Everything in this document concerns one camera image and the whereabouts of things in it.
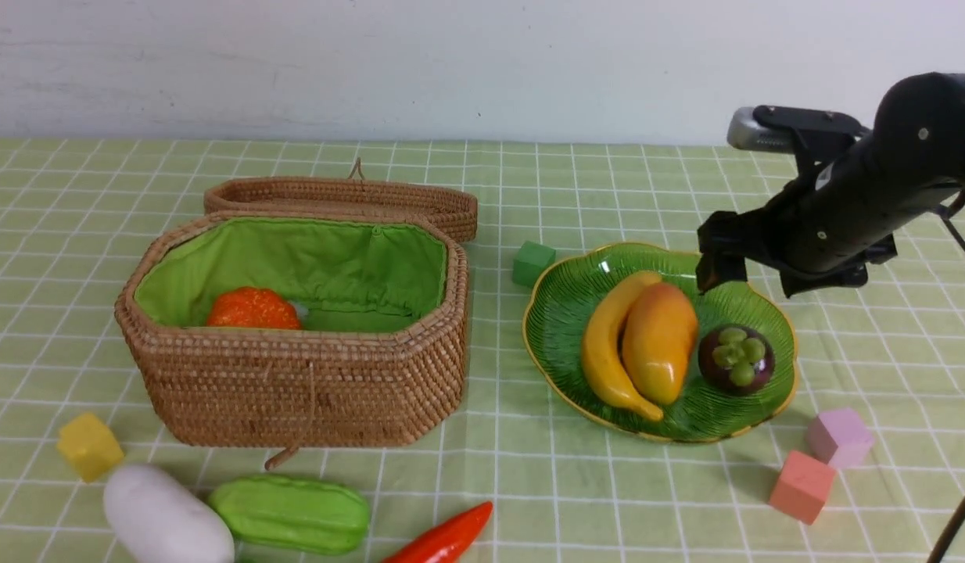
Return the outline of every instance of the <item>green plate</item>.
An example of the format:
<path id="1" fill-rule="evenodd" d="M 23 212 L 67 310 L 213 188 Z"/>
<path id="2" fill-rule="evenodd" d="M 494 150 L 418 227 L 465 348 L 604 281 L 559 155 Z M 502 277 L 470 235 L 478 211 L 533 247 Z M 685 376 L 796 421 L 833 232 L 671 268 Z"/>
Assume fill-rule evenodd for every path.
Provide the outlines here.
<path id="1" fill-rule="evenodd" d="M 661 442 L 715 442 L 750 431 L 785 410 L 798 387 L 798 345 L 789 318 L 746 282 L 729 282 L 698 295 L 697 253 L 675 253 L 642 242 L 621 242 L 546 270 L 532 291 L 523 318 L 525 347 L 548 385 L 583 416 L 608 427 Z M 689 296 L 700 336 L 726 323 L 761 332 L 775 353 L 771 381 L 750 396 L 712 387 L 692 353 L 680 398 L 664 407 L 664 420 L 648 421 L 610 407 L 594 395 L 579 366 L 579 345 L 590 315 L 604 296 L 635 271 L 657 271 Z"/>

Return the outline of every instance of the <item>white wall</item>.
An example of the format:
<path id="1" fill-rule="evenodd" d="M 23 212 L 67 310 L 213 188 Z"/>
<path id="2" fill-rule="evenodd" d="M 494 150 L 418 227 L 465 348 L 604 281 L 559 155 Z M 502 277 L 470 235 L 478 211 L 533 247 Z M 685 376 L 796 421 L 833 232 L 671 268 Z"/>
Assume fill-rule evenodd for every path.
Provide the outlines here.
<path id="1" fill-rule="evenodd" d="M 965 0 L 0 0 L 0 135 L 721 143 L 965 71 Z"/>

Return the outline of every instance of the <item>table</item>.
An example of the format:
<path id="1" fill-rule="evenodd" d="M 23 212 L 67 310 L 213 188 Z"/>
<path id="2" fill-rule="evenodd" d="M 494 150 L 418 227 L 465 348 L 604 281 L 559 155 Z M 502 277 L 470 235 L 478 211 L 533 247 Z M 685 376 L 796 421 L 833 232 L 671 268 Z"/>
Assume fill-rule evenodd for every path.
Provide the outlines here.
<path id="1" fill-rule="evenodd" d="M 403 449 L 305 450 L 286 472 L 339 480 L 373 506 L 378 561 L 440 519 L 494 499 L 462 561 L 500 563 L 922 562 L 965 490 L 965 256 L 936 217 L 860 291 L 786 300 L 803 385 L 772 423 L 719 445 L 659 446 L 605 431 L 551 395 L 522 348 L 515 250 L 575 256 L 621 239 L 697 249 L 713 210 L 761 206 L 795 175 L 782 156 L 723 147 L 496 142 L 281 143 L 0 139 L 0 562 L 130 559 L 55 450 L 92 411 L 130 461 L 204 492 L 269 452 L 182 446 L 162 428 L 112 317 L 147 245 L 198 217 L 233 176 L 339 176 L 450 185 L 479 197 L 472 366 L 461 409 Z M 956 224 L 965 235 L 965 211 Z M 877 442 L 805 527 L 765 502 L 815 413 L 854 407 Z M 255 563 L 322 561 L 246 546 Z M 953 555 L 965 561 L 965 527 Z"/>

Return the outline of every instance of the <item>yellow cube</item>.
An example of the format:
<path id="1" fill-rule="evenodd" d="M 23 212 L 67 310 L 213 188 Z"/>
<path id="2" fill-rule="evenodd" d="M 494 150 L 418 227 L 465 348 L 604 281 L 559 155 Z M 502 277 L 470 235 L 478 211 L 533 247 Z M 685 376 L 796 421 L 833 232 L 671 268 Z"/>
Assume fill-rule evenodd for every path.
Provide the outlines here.
<path id="1" fill-rule="evenodd" d="M 83 413 L 58 431 L 58 452 L 86 483 L 91 483 L 124 460 L 114 432 L 97 418 Z"/>

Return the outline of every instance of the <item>basket loop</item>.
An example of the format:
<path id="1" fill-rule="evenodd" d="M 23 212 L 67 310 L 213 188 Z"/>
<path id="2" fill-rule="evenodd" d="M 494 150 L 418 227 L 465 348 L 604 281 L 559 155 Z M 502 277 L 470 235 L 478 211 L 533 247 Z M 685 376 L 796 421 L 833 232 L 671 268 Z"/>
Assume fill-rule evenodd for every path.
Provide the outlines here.
<path id="1" fill-rule="evenodd" d="M 364 171 L 361 170 L 360 156 L 357 157 L 357 160 L 354 160 L 354 167 L 350 168 L 350 174 L 347 175 L 348 181 L 352 181 L 354 179 L 355 174 L 357 174 L 358 176 L 361 176 L 362 181 L 364 180 Z"/>
<path id="2" fill-rule="evenodd" d="M 308 404 L 308 419 L 305 421 L 303 431 L 298 432 L 298 437 L 296 438 L 296 442 L 294 444 L 287 446 L 287 448 L 274 454 L 271 459 L 267 460 L 267 463 L 264 463 L 265 470 L 273 471 L 278 469 L 280 464 L 292 459 L 292 456 L 298 453 L 298 449 L 301 447 L 301 444 L 303 444 L 305 439 L 308 437 L 308 434 L 310 434 L 312 430 L 312 421 L 315 419 L 315 366 L 311 363 L 311 361 L 308 363 L 308 395 L 310 395 L 308 397 L 308 400 L 310 400 L 310 403 Z"/>

